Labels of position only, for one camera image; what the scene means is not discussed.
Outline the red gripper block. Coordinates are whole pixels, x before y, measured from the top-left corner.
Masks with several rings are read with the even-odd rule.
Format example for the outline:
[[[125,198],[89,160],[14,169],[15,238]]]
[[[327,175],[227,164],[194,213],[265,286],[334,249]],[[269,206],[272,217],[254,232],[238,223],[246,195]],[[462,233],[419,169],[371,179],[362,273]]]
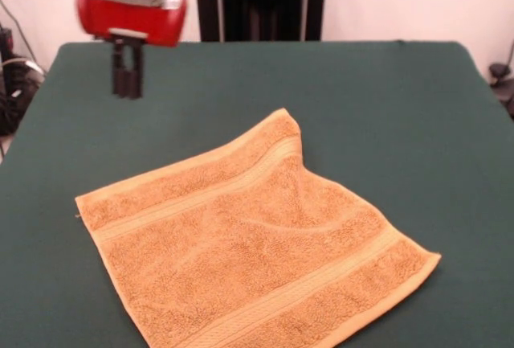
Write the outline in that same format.
[[[78,19],[83,30],[96,37],[109,39],[115,35],[132,40],[133,67],[129,71],[130,99],[142,97],[143,45],[173,47],[182,33],[187,0],[75,0]],[[126,97],[124,40],[112,42],[113,93]]]

